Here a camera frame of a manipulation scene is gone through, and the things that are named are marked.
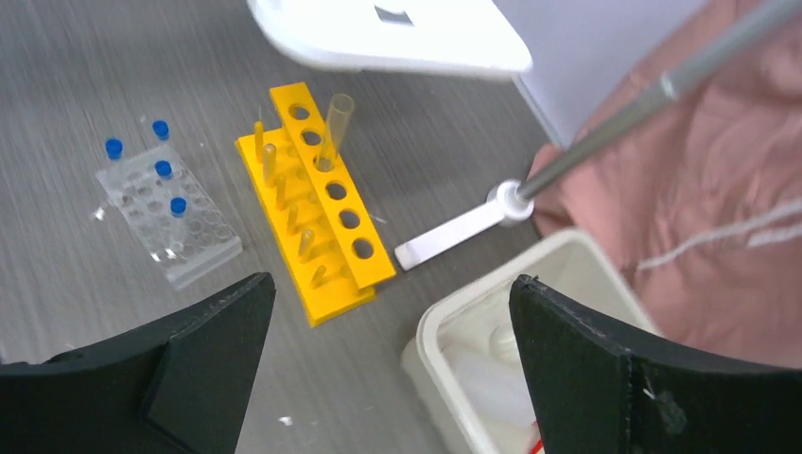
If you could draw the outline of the clear glass test tube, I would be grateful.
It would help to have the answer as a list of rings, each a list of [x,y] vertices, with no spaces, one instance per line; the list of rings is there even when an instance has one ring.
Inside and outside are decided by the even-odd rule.
[[[355,101],[346,94],[338,93],[331,97],[325,118],[325,132],[315,161],[315,167],[319,171],[331,171],[338,163],[341,143],[355,107]]]

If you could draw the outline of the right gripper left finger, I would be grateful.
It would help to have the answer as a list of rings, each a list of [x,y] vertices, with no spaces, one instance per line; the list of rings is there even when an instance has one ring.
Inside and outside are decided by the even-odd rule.
[[[276,288],[258,272],[45,362],[1,368],[5,453],[232,453]]]

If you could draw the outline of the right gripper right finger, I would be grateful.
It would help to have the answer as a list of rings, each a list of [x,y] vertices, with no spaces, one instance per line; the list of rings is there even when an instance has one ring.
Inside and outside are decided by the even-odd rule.
[[[548,453],[797,453],[801,373],[690,348],[537,278],[509,309]]]

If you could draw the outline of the white tray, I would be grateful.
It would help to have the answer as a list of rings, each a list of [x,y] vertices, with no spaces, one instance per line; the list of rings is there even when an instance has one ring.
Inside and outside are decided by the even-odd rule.
[[[268,41],[334,71],[513,79],[532,56],[491,1],[251,1]]]

